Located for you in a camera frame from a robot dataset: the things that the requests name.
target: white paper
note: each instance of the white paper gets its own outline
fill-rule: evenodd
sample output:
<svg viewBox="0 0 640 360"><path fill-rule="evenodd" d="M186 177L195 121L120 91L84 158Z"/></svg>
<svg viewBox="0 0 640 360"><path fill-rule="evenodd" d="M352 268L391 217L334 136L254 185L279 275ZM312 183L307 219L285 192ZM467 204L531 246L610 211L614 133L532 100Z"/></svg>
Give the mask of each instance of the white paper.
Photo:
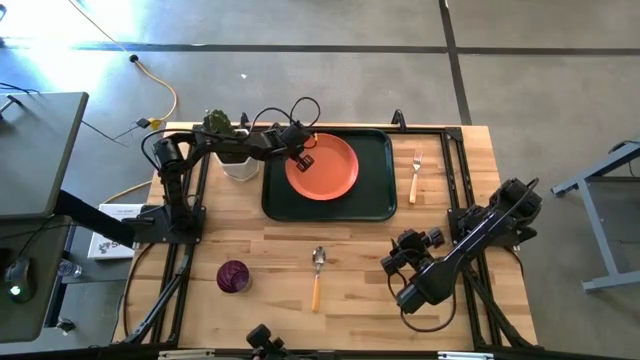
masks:
<svg viewBox="0 0 640 360"><path fill-rule="evenodd" d="M143 204L100 204L98 210L115 218L122 220L124 218L134 218L142 210ZM133 249L121 245L115 241L111 241L104 236L93 233L91 236L91 245L89 245L89 254L87 258L94 260L106 259L126 259L133 257Z"/></svg>

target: computer mouse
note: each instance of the computer mouse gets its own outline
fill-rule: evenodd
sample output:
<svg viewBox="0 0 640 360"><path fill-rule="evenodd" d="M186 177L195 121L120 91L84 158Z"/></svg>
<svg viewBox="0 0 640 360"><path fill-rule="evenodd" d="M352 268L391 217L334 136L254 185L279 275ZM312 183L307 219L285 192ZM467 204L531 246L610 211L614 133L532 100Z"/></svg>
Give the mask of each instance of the computer mouse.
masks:
<svg viewBox="0 0 640 360"><path fill-rule="evenodd" d="M20 256L5 269L4 285L13 302L26 303L36 293L33 273L33 264L27 256Z"/></svg>

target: fork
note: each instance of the fork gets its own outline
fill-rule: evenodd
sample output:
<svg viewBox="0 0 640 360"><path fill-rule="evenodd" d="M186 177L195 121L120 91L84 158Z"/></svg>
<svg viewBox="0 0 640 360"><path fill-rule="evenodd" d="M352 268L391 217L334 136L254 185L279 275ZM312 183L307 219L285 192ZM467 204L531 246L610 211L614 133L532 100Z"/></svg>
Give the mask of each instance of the fork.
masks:
<svg viewBox="0 0 640 360"><path fill-rule="evenodd" d="M422 151L416 150L413 155L413 180L411 181L411 193L409 193L409 202L416 203L416 193L418 192L418 170L422 164Z"/></svg>

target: spoon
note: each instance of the spoon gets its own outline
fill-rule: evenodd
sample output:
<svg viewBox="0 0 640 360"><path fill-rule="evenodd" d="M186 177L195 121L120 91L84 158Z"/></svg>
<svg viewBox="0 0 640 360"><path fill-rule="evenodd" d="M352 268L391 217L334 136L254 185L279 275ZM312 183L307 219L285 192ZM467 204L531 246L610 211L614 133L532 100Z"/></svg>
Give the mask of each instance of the spoon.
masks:
<svg viewBox="0 0 640 360"><path fill-rule="evenodd" d="M327 254L322 246L318 246L313 250L311 260L316 265L316 278L313 281L313 301L311 302L311 311L313 312L318 312L320 308L320 268L322 268L326 259Z"/></svg>

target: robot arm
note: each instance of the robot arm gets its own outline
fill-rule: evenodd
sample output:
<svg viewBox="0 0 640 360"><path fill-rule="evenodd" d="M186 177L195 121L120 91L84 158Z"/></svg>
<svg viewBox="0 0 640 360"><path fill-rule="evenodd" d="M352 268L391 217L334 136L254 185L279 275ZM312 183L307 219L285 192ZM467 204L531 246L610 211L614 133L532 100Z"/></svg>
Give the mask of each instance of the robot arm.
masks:
<svg viewBox="0 0 640 360"><path fill-rule="evenodd" d="M398 292L396 302L406 314L415 313L425 302L437 305L453 294L454 279L489 245L514 246L535 236L528 227L540 212L542 198L533 192L537 179L528 185L518 179L506 181L491 196L489 206L471 207L458 219L463 239L443 258L428 251L444 241L432 241L415 231L403 233L393 242L390 256L381 260L388 276L407 263L415 270L409 283Z"/></svg>
<svg viewBox="0 0 640 360"><path fill-rule="evenodd" d="M160 165L158 175L164 187L171 224L177 229L188 229L193 225L194 217L183 193L182 175L206 154L246 155L261 161L289 157L296 161L300 171L306 171L313 159L308 155L300 157L300 154L310 137L310 130L295 121L287 127L274 124L266 131L250 133L246 137L189 130L158 140L153 145L153 153ZM186 158L180 151L181 143L192 146L193 150Z"/></svg>

